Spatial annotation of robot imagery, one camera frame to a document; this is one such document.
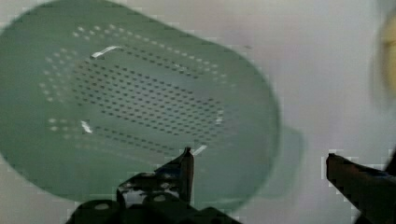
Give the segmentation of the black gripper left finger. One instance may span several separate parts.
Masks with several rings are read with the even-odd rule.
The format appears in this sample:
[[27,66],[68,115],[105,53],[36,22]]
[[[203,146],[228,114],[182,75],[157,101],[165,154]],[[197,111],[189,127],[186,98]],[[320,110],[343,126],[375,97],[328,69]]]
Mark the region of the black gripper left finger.
[[194,157],[191,148],[186,147],[175,159],[153,172],[139,173],[117,187],[117,202],[124,208],[141,204],[155,193],[170,193],[181,201],[191,201],[194,176]]

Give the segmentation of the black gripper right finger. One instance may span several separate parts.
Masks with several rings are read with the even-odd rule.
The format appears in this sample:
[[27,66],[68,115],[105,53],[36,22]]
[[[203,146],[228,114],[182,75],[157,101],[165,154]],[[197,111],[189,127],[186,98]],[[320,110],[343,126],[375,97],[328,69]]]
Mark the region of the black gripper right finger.
[[330,153],[328,181],[371,224],[395,224],[395,176]]

